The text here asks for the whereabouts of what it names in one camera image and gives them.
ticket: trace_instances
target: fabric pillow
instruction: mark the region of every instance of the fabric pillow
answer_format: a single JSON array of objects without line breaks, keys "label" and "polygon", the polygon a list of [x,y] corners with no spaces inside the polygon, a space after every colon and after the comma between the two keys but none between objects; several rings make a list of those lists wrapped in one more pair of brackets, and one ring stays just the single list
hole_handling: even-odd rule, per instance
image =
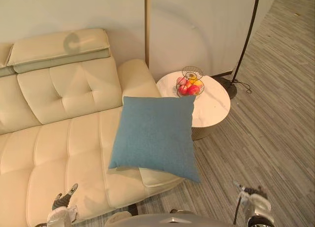
[{"label": "fabric pillow", "polygon": [[200,182],[191,139],[194,100],[124,97],[109,168],[149,168]]}]

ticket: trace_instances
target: fruit basket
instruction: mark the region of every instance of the fruit basket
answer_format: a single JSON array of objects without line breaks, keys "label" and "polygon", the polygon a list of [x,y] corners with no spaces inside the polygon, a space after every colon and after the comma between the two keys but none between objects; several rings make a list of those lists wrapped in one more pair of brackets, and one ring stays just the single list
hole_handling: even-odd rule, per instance
[{"label": "fruit basket", "polygon": [[186,66],[182,69],[182,77],[177,78],[176,89],[179,97],[200,95],[204,90],[201,81],[203,72],[195,66]]}]

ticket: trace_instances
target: sofa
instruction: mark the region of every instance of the sofa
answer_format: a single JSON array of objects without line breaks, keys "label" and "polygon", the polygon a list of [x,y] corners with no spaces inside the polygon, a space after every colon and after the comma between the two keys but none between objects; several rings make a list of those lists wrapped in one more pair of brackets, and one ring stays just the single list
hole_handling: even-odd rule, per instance
[{"label": "sofa", "polygon": [[116,68],[103,29],[0,43],[0,226],[47,222],[56,195],[74,183],[79,222],[183,181],[108,169],[124,96],[160,94],[142,60]]}]

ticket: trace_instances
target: wall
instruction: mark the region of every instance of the wall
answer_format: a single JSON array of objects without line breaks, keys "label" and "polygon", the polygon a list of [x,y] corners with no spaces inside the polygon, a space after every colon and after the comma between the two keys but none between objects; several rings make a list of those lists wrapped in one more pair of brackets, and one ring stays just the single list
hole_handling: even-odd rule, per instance
[{"label": "wall", "polygon": [[0,0],[0,42],[101,27],[117,64],[144,59],[144,0]]},{"label": "wall", "polygon": [[[261,0],[259,26],[273,0]],[[254,0],[151,0],[150,70],[156,80],[194,65],[207,75],[232,71],[241,55]]]}]

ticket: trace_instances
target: floor lamp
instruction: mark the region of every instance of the floor lamp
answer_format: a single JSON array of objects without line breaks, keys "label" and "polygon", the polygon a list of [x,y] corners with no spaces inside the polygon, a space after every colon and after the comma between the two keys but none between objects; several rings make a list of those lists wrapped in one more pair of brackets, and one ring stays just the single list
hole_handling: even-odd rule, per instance
[{"label": "floor lamp", "polygon": [[236,94],[237,94],[237,89],[236,89],[236,86],[235,86],[234,82],[235,82],[235,78],[236,78],[237,72],[238,72],[238,70],[240,68],[241,62],[243,60],[243,56],[245,54],[248,41],[249,41],[251,33],[252,33],[252,27],[254,25],[254,21],[255,21],[255,17],[256,17],[256,12],[257,12],[257,8],[258,8],[258,2],[259,2],[259,0],[255,0],[254,8],[253,8],[253,11],[252,11],[251,24],[250,24],[250,27],[249,27],[249,30],[248,30],[248,33],[247,33],[247,37],[246,37],[246,41],[245,41],[245,44],[244,44],[244,47],[243,47],[243,51],[242,51],[241,57],[240,57],[240,59],[239,59],[239,61],[237,63],[237,67],[235,69],[235,73],[234,73],[232,81],[230,81],[228,79],[225,79],[223,77],[214,77],[214,79],[217,80],[225,88],[225,90],[227,91],[230,99],[234,98],[236,96]]}]

